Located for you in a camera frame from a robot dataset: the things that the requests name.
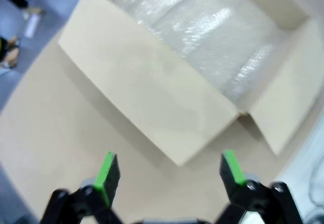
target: cable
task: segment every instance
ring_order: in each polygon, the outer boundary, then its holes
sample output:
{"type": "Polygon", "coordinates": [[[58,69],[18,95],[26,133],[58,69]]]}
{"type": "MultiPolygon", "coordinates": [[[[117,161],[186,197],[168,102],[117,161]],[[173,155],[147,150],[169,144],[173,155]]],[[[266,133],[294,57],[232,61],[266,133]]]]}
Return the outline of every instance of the cable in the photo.
{"type": "Polygon", "coordinates": [[[317,162],[317,164],[315,165],[315,167],[312,170],[312,173],[310,175],[309,188],[308,188],[308,197],[309,197],[310,201],[313,203],[313,205],[315,205],[316,207],[322,208],[322,209],[324,209],[324,203],[323,202],[318,203],[314,200],[313,195],[312,195],[312,190],[314,189],[313,181],[315,179],[315,176],[318,174],[318,171],[323,163],[324,163],[324,155],[319,159],[319,161],[317,162]]]}

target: white object on floor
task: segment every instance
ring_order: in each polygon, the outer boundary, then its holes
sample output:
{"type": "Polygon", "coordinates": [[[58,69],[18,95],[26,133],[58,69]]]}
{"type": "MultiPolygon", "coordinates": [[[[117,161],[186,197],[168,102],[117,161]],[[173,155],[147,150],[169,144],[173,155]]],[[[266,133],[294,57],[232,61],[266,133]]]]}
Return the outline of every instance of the white object on floor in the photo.
{"type": "Polygon", "coordinates": [[[39,22],[41,21],[42,14],[31,14],[27,20],[24,36],[27,38],[33,38],[39,22]]]}
{"type": "Polygon", "coordinates": [[[8,61],[1,62],[0,65],[1,65],[4,69],[8,69],[8,68],[10,68],[10,66],[9,66],[9,62],[8,62],[8,61]]]}

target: cardboard box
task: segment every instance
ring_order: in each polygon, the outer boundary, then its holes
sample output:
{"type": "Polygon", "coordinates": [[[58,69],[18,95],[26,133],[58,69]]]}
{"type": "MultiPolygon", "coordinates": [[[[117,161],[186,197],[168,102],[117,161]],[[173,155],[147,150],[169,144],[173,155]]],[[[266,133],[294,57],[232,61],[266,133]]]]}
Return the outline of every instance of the cardboard box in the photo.
{"type": "Polygon", "coordinates": [[[233,105],[186,61],[109,0],[80,0],[59,44],[144,135],[182,165],[242,114],[275,154],[319,93],[324,50],[316,22],[293,0],[252,0],[293,30],[269,73],[233,105]]]}

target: bubble wrap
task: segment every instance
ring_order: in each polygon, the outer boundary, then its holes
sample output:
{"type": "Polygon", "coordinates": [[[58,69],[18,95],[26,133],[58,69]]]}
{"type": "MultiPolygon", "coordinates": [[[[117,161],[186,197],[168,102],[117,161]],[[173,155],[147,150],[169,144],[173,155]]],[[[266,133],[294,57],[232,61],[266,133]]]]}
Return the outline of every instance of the bubble wrap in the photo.
{"type": "Polygon", "coordinates": [[[250,0],[112,1],[235,104],[289,35],[250,0]]]}

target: green gripper pad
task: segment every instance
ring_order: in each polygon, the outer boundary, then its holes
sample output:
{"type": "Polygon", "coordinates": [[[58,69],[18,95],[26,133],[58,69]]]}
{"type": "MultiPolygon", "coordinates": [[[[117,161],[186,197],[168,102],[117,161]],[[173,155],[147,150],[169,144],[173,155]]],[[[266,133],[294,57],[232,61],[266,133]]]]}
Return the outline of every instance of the green gripper pad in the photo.
{"type": "Polygon", "coordinates": [[[108,206],[112,205],[115,197],[118,182],[120,179],[120,171],[117,161],[117,155],[108,152],[103,162],[99,174],[93,184],[93,188],[97,190],[108,206]]]}
{"type": "Polygon", "coordinates": [[[219,173],[224,182],[228,198],[231,198],[239,186],[244,186],[247,182],[233,150],[223,152],[219,173]]]}

